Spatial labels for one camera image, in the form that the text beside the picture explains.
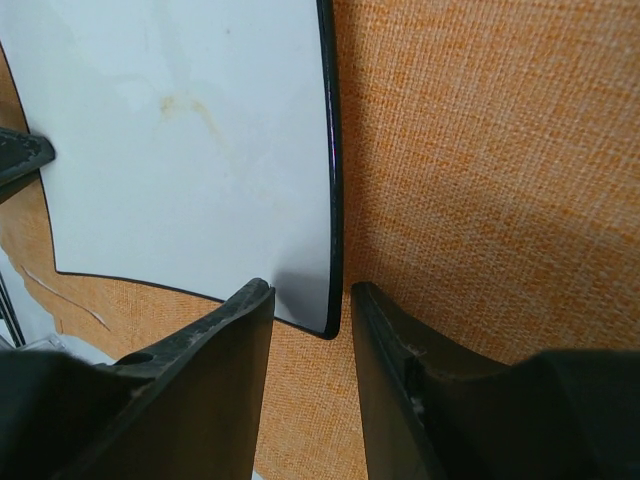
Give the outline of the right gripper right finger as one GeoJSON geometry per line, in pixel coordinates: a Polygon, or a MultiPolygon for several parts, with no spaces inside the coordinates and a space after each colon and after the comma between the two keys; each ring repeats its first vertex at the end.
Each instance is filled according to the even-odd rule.
{"type": "Polygon", "coordinates": [[[505,365],[351,289],[372,479],[635,479],[639,354],[560,349],[505,365]]]}

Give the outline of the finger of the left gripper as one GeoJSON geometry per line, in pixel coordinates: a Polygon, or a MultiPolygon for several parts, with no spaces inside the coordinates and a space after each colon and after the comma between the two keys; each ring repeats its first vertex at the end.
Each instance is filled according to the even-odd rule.
{"type": "Polygon", "coordinates": [[[1,128],[1,202],[26,188],[39,170],[55,159],[55,149],[43,136],[1,128]]]}

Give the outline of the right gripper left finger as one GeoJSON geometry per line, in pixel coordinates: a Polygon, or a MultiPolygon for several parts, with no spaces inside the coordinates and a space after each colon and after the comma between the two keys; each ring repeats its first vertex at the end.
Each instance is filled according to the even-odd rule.
{"type": "Polygon", "coordinates": [[[112,365],[59,351],[1,355],[5,479],[248,479],[275,291],[226,302],[112,365]]]}

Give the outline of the white square plate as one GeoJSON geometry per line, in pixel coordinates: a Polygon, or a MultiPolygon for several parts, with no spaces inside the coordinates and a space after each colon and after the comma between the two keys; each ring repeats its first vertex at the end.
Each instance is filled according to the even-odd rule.
{"type": "Polygon", "coordinates": [[[55,270],[230,297],[340,328],[343,182],[328,1],[5,1],[1,44],[55,270]]]}

